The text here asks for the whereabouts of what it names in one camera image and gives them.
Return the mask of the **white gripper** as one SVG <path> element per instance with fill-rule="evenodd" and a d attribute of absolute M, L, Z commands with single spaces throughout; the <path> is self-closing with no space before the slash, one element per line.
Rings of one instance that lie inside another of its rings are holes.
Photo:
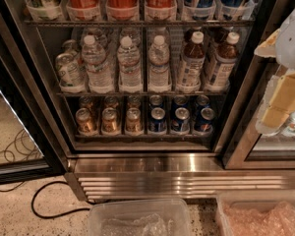
<path fill-rule="evenodd" d="M 283 76 L 272 76 L 267 83 L 255 127 L 258 133 L 269 135 L 278 131 L 295 111 L 295 9 L 254 54 L 263 58 L 276 57 L 278 64 L 293 69 Z"/>

